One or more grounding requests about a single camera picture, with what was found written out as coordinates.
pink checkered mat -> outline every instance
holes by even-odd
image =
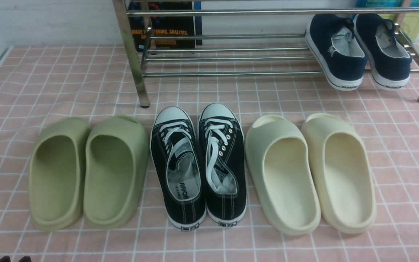
[[[314,61],[150,64],[149,71],[312,70]],[[357,91],[338,92],[323,76],[302,78],[150,79],[152,105],[137,100],[125,50],[117,46],[15,47],[0,68],[0,258],[34,262],[419,262],[419,75],[406,89],[376,89],[370,76]],[[123,228],[98,230],[83,219],[52,233],[29,219],[28,157],[43,127],[66,116],[95,125],[116,114],[135,116],[150,131],[156,114],[179,106],[196,121],[211,102],[229,106],[245,131],[264,114],[300,125],[311,113],[349,121],[362,136],[372,167],[378,217],[361,235],[342,234],[324,221],[290,237],[266,221],[247,171],[249,208],[233,228],[207,217],[184,233],[167,221],[160,185],[149,165],[136,215]]]

cream slide sandal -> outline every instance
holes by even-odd
[[[301,131],[324,219],[349,234],[369,229],[376,218],[376,201],[363,141],[354,128],[318,113],[306,119]]]
[[[299,129],[280,116],[258,118],[246,136],[246,158],[271,225],[289,235],[313,231],[321,212]]]
[[[148,135],[136,119],[113,116],[96,125],[86,147],[85,222],[100,229],[135,213],[148,166]]]
[[[82,118],[64,118],[40,133],[28,173],[30,215],[37,229],[62,229],[82,215],[88,133]]]

metal shoe rack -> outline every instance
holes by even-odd
[[[229,72],[148,72],[146,66],[148,62],[218,62],[218,61],[286,61],[286,60],[304,60],[314,59],[312,55],[293,55],[293,56],[263,56],[263,57],[150,57],[151,53],[181,54],[181,53],[217,53],[217,52],[269,52],[269,51],[304,51],[306,47],[283,47],[283,48],[218,48],[218,49],[155,49],[154,40],[209,40],[209,39],[274,39],[274,38],[303,38],[303,34],[269,34],[269,35],[196,35],[196,36],[158,36],[153,35],[150,17],[158,16],[231,16],[231,15],[314,15],[317,13],[335,13],[335,14],[353,14],[353,13],[395,13],[398,14],[395,20],[397,25],[396,33],[404,46],[411,53],[418,68],[413,68],[412,73],[419,73],[419,51],[414,48],[414,44],[409,37],[401,31],[399,25],[404,19],[406,13],[419,13],[419,8],[410,6],[411,0],[404,0],[401,7],[398,8],[350,8],[350,9],[262,9],[262,10],[178,10],[178,11],[150,11],[148,1],[142,1],[141,10],[128,11],[125,0],[112,0],[115,8],[119,28],[123,37],[128,62],[133,74],[133,80],[137,89],[140,106],[148,108],[150,101],[148,99],[144,78],[188,78],[188,77],[208,77],[208,76],[298,76],[322,74],[322,71],[229,71]],[[141,60],[135,51],[135,44],[132,37],[132,31],[128,17],[143,17],[147,35],[145,48]]]

white rubber toe cap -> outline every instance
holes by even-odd
[[[188,115],[180,108],[171,106],[163,109],[156,118],[155,125],[176,119],[188,119]]]
[[[227,118],[236,118],[234,113],[221,103],[209,104],[201,113],[201,119],[213,118],[215,116],[224,116]]]

sneaker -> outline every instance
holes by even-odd
[[[371,74],[378,87],[397,90],[410,79],[412,57],[398,40],[395,24],[375,13],[356,15],[356,38],[370,59]]]
[[[206,207],[221,227],[232,227],[246,211],[243,132],[234,113],[220,103],[208,105],[198,121],[204,152]]]
[[[341,91],[358,88],[367,58],[354,34],[354,23],[336,15],[315,15],[306,28],[306,43],[326,74]]]
[[[195,130],[187,113],[168,107],[158,114],[151,131],[150,151],[169,221],[182,231],[198,228],[206,209]]]

